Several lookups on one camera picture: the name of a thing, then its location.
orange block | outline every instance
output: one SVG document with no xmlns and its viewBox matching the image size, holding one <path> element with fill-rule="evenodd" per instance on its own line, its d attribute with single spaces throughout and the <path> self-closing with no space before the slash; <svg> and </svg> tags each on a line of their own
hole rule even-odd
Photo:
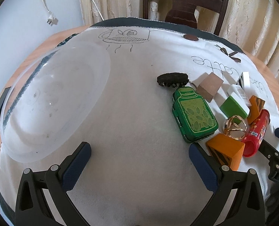
<svg viewBox="0 0 279 226">
<path fill-rule="evenodd" d="M 264 100 L 262 100 L 261 98 L 258 98 L 255 95 L 252 95 L 249 101 L 251 103 L 251 106 L 249 107 L 250 112 L 247 117 L 248 125 L 253 123 L 254 120 L 259 117 L 259 114 L 261 113 L 261 111 L 264 107 L 264 104 L 265 104 Z"/>
<path fill-rule="evenodd" d="M 218 163 L 229 166 L 233 171 L 238 170 L 245 147 L 244 143 L 219 133 L 206 142 L 206 147 Z"/>
</svg>

chair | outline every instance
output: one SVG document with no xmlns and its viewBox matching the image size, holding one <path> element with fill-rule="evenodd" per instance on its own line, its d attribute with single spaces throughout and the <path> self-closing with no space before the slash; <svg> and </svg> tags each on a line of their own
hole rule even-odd
<svg viewBox="0 0 279 226">
<path fill-rule="evenodd" d="M 218 22 L 214 31 L 219 35 L 226 14 L 228 0 L 173 0 L 172 9 L 168 12 L 165 21 L 174 24 L 188 25 L 197 28 L 194 12 L 197 6 L 219 13 Z M 143 18 L 148 19 L 149 0 L 143 0 Z"/>
</svg>

green jar-shaped tin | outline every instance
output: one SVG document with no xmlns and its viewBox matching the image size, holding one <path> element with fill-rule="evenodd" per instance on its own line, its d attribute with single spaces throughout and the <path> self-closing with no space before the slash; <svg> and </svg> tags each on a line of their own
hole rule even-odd
<svg viewBox="0 0 279 226">
<path fill-rule="evenodd" d="M 187 143 L 207 138 L 218 129 L 218 122 L 210 107 L 191 87 L 176 90 L 172 112 Z"/>
</svg>

beige curtain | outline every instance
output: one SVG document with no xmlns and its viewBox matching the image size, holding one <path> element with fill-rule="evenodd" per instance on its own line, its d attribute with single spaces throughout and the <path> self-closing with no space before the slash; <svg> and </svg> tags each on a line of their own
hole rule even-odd
<svg viewBox="0 0 279 226">
<path fill-rule="evenodd" d="M 95 0 L 104 19 L 142 17 L 142 0 Z M 81 0 L 86 25 L 101 21 L 91 0 Z M 149 19 L 164 21 L 170 0 L 151 0 Z M 214 32 L 218 14 L 197 8 L 198 29 Z M 262 60 L 279 82 L 279 4 L 275 0 L 229 0 L 220 36 Z"/>
</svg>

round wooden table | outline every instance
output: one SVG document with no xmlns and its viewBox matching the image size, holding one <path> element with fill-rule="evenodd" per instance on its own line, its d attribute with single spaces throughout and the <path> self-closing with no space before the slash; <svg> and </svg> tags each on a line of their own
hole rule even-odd
<svg viewBox="0 0 279 226">
<path fill-rule="evenodd" d="M 62 42 L 67 37 L 71 36 L 74 33 L 80 33 L 86 30 L 89 26 L 81 26 L 78 28 L 73 28 L 67 31 L 62 31 L 57 34 L 50 36 L 47 40 L 45 40 L 38 48 L 36 48 L 27 58 L 26 60 L 18 67 L 18 69 L 14 72 L 12 77 L 8 80 L 6 87 L 11 87 L 17 77 L 32 63 L 35 59 L 45 54 L 49 50 L 55 48 L 60 42 Z M 279 110 L 279 84 L 275 79 L 273 73 L 269 70 L 269 68 L 259 59 L 252 56 L 250 53 L 245 52 L 245 54 L 251 59 L 251 61 L 255 64 L 258 71 L 262 74 L 264 79 L 266 80 L 276 105 Z"/>
</svg>

